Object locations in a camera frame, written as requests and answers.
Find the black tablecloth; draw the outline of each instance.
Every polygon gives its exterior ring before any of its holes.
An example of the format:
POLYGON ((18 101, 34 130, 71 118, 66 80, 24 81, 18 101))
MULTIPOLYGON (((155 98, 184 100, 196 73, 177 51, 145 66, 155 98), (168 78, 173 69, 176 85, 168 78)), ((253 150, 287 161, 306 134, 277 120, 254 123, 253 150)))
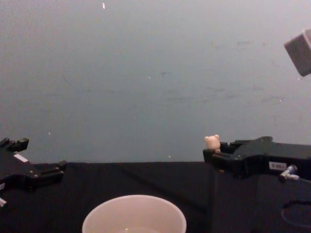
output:
MULTIPOLYGON (((209 170, 205 163, 69 163, 61 183, 32 193, 6 191, 3 197, 8 206, 0 209, 0 232, 80 233, 85 217, 97 205, 119 196, 145 194, 177 205, 186 217, 187 233, 203 233, 209 170)), ((272 176, 257 180, 239 181, 231 174, 220 174, 213 232, 309 232, 289 225, 280 216, 284 202, 311 199, 309 186, 283 185, 272 176)), ((288 215, 305 221, 310 211, 296 208, 295 214, 288 215)))

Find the white toy bear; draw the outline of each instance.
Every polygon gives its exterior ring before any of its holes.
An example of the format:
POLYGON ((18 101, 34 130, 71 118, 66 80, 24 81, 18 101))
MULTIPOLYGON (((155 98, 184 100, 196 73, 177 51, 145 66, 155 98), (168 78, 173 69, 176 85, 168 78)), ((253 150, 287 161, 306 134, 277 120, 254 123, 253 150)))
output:
POLYGON ((220 141, 219 141, 219 135, 214 135, 210 137, 205 137, 205 142, 207 149, 215 150, 215 152, 220 152, 220 141))

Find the gray box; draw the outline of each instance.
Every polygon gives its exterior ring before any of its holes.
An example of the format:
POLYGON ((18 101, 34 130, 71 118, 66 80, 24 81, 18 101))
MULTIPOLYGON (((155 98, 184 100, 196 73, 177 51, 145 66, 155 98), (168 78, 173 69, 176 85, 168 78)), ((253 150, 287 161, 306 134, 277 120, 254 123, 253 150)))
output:
POLYGON ((284 47, 301 76, 311 74, 311 29, 286 42, 284 47))

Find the white wall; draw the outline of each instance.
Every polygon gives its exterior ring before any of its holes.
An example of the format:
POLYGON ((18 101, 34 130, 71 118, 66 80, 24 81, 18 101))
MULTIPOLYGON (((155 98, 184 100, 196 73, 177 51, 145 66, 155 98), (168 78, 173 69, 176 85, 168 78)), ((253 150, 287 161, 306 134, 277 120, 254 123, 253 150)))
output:
POLYGON ((311 143, 311 78, 283 47, 310 1, 105 6, 0 0, 0 136, 30 138, 31 161, 201 161, 214 133, 311 143))

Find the sticker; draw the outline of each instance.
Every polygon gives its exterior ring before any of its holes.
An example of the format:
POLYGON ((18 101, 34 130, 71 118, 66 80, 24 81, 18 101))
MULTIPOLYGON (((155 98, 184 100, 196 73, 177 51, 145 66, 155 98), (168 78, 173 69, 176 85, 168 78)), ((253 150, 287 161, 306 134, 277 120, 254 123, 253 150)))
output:
POLYGON ((269 162, 271 170, 285 171, 287 169, 286 163, 269 162))
POLYGON ((28 160, 26 158, 24 158, 23 156, 21 156, 20 154, 15 154, 14 155, 15 158, 19 159, 22 162, 28 162, 28 160))

